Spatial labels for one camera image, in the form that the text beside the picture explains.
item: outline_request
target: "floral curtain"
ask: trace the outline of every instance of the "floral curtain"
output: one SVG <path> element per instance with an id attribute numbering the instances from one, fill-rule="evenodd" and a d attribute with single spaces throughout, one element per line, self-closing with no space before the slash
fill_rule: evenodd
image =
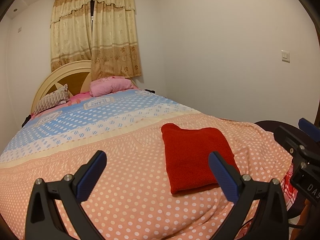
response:
<path id="1" fill-rule="evenodd" d="M 90 0 L 55 0 L 51 16 L 51 70 L 91 60 Z"/>
<path id="2" fill-rule="evenodd" d="M 92 80 L 141 76 L 134 0 L 94 0 Z"/>

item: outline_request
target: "cream headboard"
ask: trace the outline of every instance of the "cream headboard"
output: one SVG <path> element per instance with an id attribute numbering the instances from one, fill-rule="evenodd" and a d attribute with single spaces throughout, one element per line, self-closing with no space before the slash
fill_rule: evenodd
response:
<path id="1" fill-rule="evenodd" d="M 33 99 L 31 113 L 34 112 L 41 98 L 65 84 L 68 84 L 70 96 L 75 96 L 79 93 L 88 92 L 91 81 L 91 60 L 81 60 L 61 66 L 53 71 L 38 89 Z"/>

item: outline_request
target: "striped pillow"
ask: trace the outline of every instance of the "striped pillow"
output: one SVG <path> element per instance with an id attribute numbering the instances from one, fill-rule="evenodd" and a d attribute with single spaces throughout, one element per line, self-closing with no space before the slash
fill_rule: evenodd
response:
<path id="1" fill-rule="evenodd" d="M 34 115 L 69 101 L 68 84 L 44 96 L 37 104 Z"/>

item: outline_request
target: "white wall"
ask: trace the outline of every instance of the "white wall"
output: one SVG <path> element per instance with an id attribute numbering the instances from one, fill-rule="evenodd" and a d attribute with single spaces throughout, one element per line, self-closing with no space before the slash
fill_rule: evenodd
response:
<path id="1" fill-rule="evenodd" d="M 157 0 L 135 0 L 143 76 L 141 89 L 166 96 L 159 7 Z M 50 18 L 54 0 L 40 0 L 17 15 L 8 43 L 8 83 L 17 125 L 30 114 L 35 93 L 50 74 Z"/>
<path id="2" fill-rule="evenodd" d="M 298 0 L 159 0 L 167 95 L 239 121 L 315 120 L 320 50 Z M 281 50 L 291 63 L 281 61 Z"/>
<path id="3" fill-rule="evenodd" d="M 0 22 L 0 154 L 18 131 L 12 114 L 6 73 L 6 52 L 10 21 L 7 16 L 4 16 Z"/>
<path id="4" fill-rule="evenodd" d="M 7 51 L 9 94 L 17 126 L 50 68 L 50 19 L 54 0 L 39 0 L 11 22 Z"/>

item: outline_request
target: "red fabric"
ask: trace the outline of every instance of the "red fabric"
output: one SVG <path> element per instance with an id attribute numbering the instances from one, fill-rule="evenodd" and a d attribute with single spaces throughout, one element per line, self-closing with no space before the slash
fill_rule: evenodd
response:
<path id="1" fill-rule="evenodd" d="M 161 131 L 172 194 L 217 183 L 208 164 L 213 151 L 239 172 L 228 141 L 218 129 L 185 130 L 168 123 Z"/>

